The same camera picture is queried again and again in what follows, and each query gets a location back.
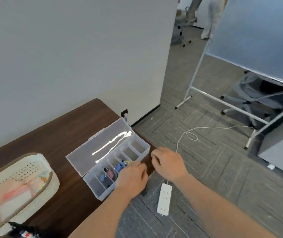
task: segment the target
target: cable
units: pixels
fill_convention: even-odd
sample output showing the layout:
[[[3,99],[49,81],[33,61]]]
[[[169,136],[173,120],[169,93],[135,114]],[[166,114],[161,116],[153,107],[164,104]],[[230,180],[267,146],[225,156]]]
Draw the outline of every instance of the cable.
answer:
[[[250,126],[236,125],[236,126],[232,126],[232,127],[228,127],[228,128],[216,127],[216,128],[211,128],[211,129],[230,129],[230,128],[235,128],[235,127],[247,127],[247,128],[251,128]],[[197,137],[194,133],[191,133],[191,132],[190,132],[190,131],[195,130],[195,129],[197,129],[197,128],[209,128],[209,127],[195,127],[195,128],[189,129],[188,131],[184,132],[184,133],[181,135],[181,137],[180,137],[180,139],[178,140],[178,142],[177,142],[176,153],[178,152],[178,144],[179,144],[179,141],[181,140],[181,138],[183,137],[184,134],[186,134],[189,139],[191,139],[191,138],[188,136],[188,134],[192,134],[193,136],[195,136],[196,139],[191,139],[191,140],[193,140],[193,141],[199,140],[198,137]]]

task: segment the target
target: floor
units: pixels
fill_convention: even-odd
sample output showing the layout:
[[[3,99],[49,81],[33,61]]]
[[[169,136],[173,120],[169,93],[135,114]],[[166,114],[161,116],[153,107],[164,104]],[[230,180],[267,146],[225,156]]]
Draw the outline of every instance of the floor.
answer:
[[[202,30],[189,27],[186,36],[192,43],[170,48],[161,106],[139,122],[135,129],[156,147],[176,149],[184,131],[194,127],[231,127],[247,124],[244,115],[222,116],[222,104],[201,94],[179,109],[206,41]],[[219,97],[238,78],[243,69],[207,56],[199,69],[194,86]],[[178,152],[186,168],[203,184],[237,205],[278,237],[283,237],[283,172],[266,168],[263,160],[244,150],[250,128],[196,129],[198,141],[183,136]],[[209,237],[195,210],[173,186],[169,216],[156,212],[160,186],[166,182],[154,172],[147,184],[146,196],[131,201],[120,219],[116,237]]]

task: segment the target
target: person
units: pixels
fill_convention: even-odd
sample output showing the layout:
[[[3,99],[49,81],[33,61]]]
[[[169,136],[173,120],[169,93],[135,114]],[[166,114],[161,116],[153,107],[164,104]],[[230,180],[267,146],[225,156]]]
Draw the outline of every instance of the person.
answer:
[[[275,237],[234,204],[190,175],[178,153],[160,147],[155,149],[151,156],[156,171],[174,183],[190,201],[211,237]],[[122,169],[111,195],[72,232],[69,238],[114,238],[122,212],[130,200],[145,188],[147,180],[145,164],[133,162]]]
[[[224,6],[225,0],[210,0],[208,7],[208,17],[201,34],[201,39],[212,38],[219,25]]]

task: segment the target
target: hand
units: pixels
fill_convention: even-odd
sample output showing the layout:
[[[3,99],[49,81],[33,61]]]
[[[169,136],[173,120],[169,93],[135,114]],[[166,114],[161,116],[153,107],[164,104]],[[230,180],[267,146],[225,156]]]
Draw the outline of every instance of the hand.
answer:
[[[165,179],[175,182],[178,178],[188,174],[180,154],[164,147],[151,152],[153,166]]]
[[[132,162],[120,171],[116,180],[116,190],[124,192],[131,200],[143,191],[147,181],[147,166],[139,161]]]

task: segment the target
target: person's left hand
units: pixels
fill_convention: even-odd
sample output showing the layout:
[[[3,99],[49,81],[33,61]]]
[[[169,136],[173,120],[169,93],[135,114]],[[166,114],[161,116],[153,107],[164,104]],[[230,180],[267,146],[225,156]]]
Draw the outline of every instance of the person's left hand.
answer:
[[[116,190],[120,190],[131,200],[143,191],[147,181],[147,166],[139,161],[132,162],[120,171]]]

